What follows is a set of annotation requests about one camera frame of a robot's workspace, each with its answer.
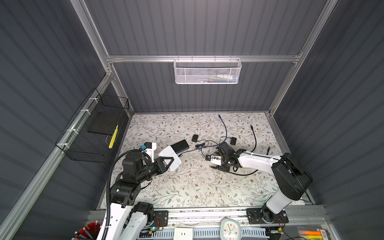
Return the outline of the white network switch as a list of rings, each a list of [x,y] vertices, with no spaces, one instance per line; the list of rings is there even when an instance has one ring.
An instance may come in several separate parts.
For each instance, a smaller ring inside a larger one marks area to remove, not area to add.
[[[176,171],[178,167],[182,164],[181,159],[178,157],[178,155],[171,146],[167,146],[165,149],[163,149],[158,154],[158,156],[164,158],[166,165],[170,166],[170,171]]]

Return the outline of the small black power adapter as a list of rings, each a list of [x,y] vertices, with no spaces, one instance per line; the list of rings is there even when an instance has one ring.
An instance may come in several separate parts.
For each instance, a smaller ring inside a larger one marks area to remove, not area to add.
[[[235,138],[235,137],[231,137],[230,144],[233,145],[233,146],[235,146],[236,143],[237,143],[237,138]]]

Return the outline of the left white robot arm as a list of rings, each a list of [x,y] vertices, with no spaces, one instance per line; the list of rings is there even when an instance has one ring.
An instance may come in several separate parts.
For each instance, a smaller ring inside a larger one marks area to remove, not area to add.
[[[143,150],[129,150],[118,156],[110,171],[106,190],[106,213],[98,240],[135,240],[153,222],[153,204],[138,202],[142,183],[168,171],[178,157],[158,157],[154,160]],[[123,177],[111,184],[116,163],[123,160]]]

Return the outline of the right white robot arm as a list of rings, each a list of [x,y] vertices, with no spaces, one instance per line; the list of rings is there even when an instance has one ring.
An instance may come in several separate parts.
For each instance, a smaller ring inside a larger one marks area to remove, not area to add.
[[[271,156],[255,154],[245,149],[235,151],[227,143],[222,143],[216,149],[212,155],[206,155],[205,160],[222,172],[230,173],[230,169],[237,171],[239,168],[249,168],[275,177],[279,188],[262,207],[261,212],[265,219],[278,216],[291,202],[300,200],[313,182],[311,174],[290,153]]]

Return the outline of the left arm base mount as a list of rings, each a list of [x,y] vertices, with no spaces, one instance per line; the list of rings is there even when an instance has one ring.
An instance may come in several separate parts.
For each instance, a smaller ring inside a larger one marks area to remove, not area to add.
[[[154,218],[148,225],[148,228],[162,228],[168,226],[169,211],[154,211]]]

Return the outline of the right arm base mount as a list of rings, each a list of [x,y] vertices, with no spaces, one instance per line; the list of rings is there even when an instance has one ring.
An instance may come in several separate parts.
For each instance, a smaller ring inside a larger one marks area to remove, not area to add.
[[[265,208],[248,208],[246,215],[250,224],[287,224],[288,216],[284,210],[274,214]]]

